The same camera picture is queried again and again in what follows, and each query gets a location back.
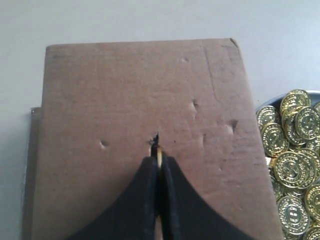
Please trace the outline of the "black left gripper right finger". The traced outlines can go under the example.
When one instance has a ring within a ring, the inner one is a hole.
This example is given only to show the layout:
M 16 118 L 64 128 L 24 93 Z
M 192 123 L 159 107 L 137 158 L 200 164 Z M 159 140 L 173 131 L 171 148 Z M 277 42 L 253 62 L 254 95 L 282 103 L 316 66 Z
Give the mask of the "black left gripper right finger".
M 165 240 L 251 240 L 196 192 L 176 159 L 161 164 L 161 224 Z

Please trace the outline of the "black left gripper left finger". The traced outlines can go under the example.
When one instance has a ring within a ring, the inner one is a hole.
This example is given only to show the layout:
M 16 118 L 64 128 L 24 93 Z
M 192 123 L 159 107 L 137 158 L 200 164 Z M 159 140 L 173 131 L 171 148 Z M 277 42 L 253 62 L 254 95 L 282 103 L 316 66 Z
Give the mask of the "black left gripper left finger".
M 158 164 L 145 157 L 117 200 L 69 240 L 153 240 Z

